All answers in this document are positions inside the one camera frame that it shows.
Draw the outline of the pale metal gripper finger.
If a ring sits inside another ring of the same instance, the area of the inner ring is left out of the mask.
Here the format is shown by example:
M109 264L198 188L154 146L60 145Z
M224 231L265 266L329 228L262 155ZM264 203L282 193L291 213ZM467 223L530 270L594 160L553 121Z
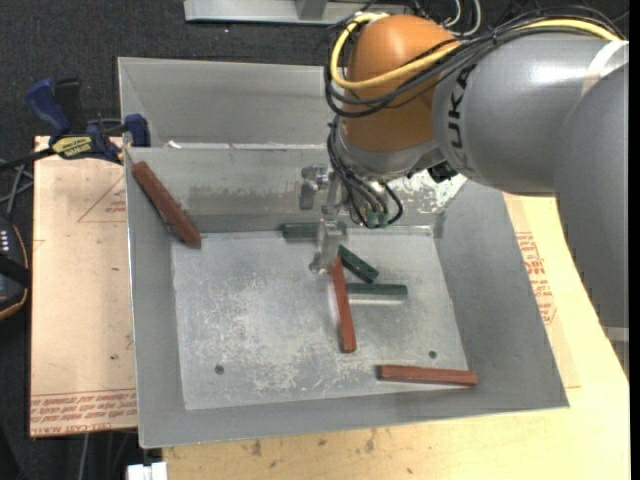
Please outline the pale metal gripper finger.
M331 238L327 223L320 223L315 237L316 250L309 264L309 270L314 274L326 273L331 265Z
M347 237L347 225L339 220L331 223L331 256L336 257L340 245Z

